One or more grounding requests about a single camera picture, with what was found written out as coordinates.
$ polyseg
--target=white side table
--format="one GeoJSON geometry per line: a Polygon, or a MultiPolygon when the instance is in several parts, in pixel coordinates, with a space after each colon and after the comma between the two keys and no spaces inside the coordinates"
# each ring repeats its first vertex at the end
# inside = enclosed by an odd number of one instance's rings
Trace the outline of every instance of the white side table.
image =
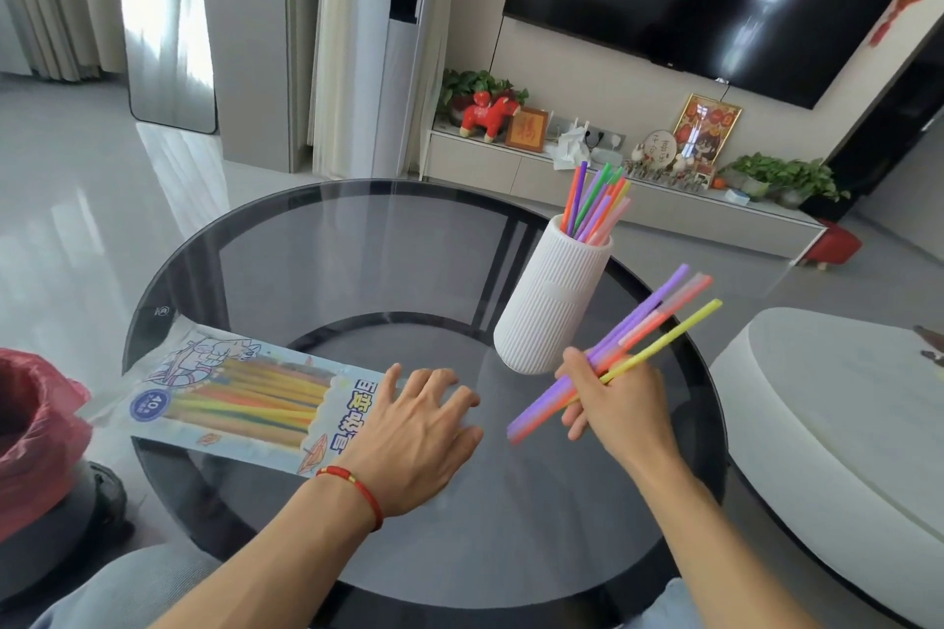
{"type": "Polygon", "coordinates": [[[822,563],[944,629],[944,369],[906,329],[791,308],[712,364],[737,468],[822,563]]]}

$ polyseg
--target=glass coffee table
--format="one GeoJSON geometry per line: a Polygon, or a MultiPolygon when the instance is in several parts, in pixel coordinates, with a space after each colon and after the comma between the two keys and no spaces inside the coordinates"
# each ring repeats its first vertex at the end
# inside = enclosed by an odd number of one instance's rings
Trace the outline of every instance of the glass coffee table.
{"type": "MultiPolygon", "coordinates": [[[[441,495],[368,538],[316,625],[603,629],[645,609],[677,575],[638,491],[596,438],[572,443],[557,420],[517,446],[505,437],[553,380],[512,372],[492,347],[547,223],[437,184],[325,182],[219,218],[146,290],[125,370],[183,314],[380,372],[395,362],[405,373],[453,368],[481,396],[470,413],[485,430],[476,455],[441,495]]],[[[611,260],[574,344],[592,345],[648,293],[611,260]]],[[[688,336],[655,362],[682,453],[720,500],[727,445],[708,369],[688,336]]],[[[153,441],[135,439],[135,447],[163,504],[220,559],[251,540],[302,482],[153,441]]]]}

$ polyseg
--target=white straw holder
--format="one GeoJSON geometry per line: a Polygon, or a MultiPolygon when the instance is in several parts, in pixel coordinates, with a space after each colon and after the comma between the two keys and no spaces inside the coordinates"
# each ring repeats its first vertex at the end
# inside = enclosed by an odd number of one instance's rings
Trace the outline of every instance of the white straw holder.
{"type": "Polygon", "coordinates": [[[495,350],[512,371],[553,371],[593,297],[613,240],[591,247],[561,231],[561,215],[548,222],[512,298],[495,326],[495,350]]]}

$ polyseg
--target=hand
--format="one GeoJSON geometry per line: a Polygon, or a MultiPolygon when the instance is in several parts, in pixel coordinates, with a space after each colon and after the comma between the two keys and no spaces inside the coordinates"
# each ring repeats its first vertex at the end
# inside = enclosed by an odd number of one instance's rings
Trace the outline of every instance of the hand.
{"type": "Polygon", "coordinates": [[[440,407],[445,390],[459,379],[446,369],[414,371],[394,399],[400,364],[383,376],[367,421],[335,463],[377,498],[384,516],[405,515],[439,493],[481,441],[477,426],[462,427],[478,395],[459,387],[440,407]]]}
{"type": "Polygon", "coordinates": [[[607,452],[633,477],[655,462],[680,458],[662,373],[641,363],[603,385],[586,356],[571,348],[563,352],[557,375],[563,374],[570,376],[580,397],[580,402],[563,411],[571,440],[579,440],[589,425],[607,452]]]}

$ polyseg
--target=red horse figurine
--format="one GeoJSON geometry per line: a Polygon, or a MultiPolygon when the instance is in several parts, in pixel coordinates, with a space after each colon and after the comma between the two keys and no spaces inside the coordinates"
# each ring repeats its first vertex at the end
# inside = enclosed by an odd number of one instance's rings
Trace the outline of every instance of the red horse figurine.
{"type": "Polygon", "coordinates": [[[521,109],[521,105],[508,97],[498,98],[495,104],[490,106],[488,102],[491,96],[484,91],[477,92],[472,98],[475,104],[466,107],[466,113],[463,114],[463,126],[459,128],[459,134],[468,137],[478,125],[485,128],[485,142],[492,142],[495,139],[505,117],[514,117],[521,109]]]}

